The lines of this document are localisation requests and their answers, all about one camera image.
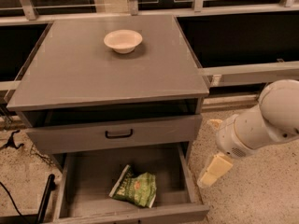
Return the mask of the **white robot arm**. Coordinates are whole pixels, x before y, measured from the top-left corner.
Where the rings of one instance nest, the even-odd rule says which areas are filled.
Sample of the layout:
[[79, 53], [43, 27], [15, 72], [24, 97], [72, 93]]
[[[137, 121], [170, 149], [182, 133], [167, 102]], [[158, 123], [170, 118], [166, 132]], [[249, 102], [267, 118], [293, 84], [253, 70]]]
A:
[[256, 106], [221, 122], [215, 137], [218, 152], [206, 159], [197, 185], [211, 187], [233, 167], [234, 159], [298, 138], [299, 81], [275, 81], [263, 89]]

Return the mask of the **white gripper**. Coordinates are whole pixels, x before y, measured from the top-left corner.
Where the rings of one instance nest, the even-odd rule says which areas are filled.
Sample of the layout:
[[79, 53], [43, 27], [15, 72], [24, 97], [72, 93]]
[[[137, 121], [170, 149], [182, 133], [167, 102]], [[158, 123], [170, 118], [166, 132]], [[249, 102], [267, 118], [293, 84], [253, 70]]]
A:
[[206, 160], [206, 164], [197, 179], [197, 185], [200, 188], [211, 187], [219, 178], [228, 173], [233, 167], [232, 159], [243, 159], [256, 153], [254, 149], [245, 146], [237, 137], [235, 119], [236, 115], [232, 115], [224, 121], [221, 119], [208, 121], [212, 128], [218, 129], [216, 145], [222, 153], [210, 156]]

